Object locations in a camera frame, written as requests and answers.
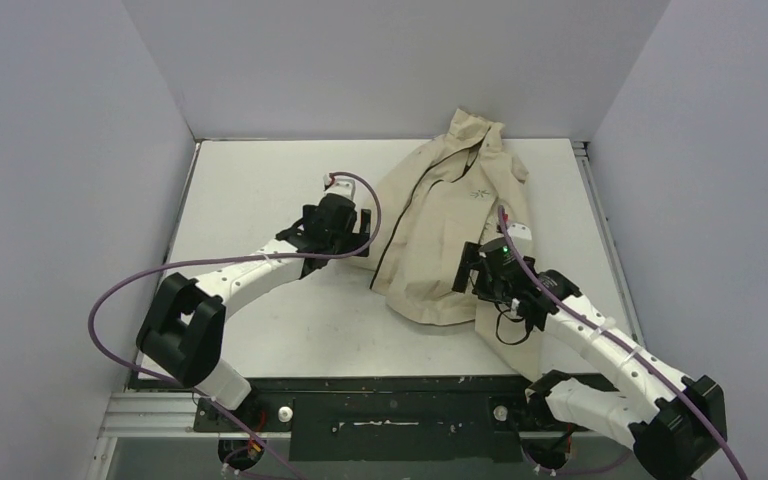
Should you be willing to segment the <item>beige zip jacket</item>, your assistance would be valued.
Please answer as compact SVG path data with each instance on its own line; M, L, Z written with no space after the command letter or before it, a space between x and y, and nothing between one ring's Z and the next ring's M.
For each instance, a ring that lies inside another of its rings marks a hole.
M597 293L613 284L572 144L513 140L501 123L457 111L447 131L418 146L376 186L382 226L368 258L371 290L404 338L387 335L395 374L482 375L512 371L536 379L552 366L582 368L541 332L499 317L452 284L463 246L497 238L496 210L530 231L520 251Z

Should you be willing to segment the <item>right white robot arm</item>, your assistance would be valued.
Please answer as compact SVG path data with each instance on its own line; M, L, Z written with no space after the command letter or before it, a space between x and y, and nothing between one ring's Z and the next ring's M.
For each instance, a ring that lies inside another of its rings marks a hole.
M536 426L573 424L626 447L655 479L688 479L727 441L724 392L657 360L560 272L537 273L503 238L465 243L453 291L469 291L575 351L612 386L551 370L525 390Z

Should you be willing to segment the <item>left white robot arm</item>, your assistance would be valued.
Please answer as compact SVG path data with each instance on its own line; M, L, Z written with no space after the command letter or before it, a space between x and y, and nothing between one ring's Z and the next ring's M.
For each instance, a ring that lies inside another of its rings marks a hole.
M222 357L226 322L275 288L323 268L331 257L369 253L372 212L357 210L344 194L326 193L303 207L301 217L243 260L186 277L166 277L136 338L141 353L174 380L220 405L220 417L236 430L258 419L250 382Z

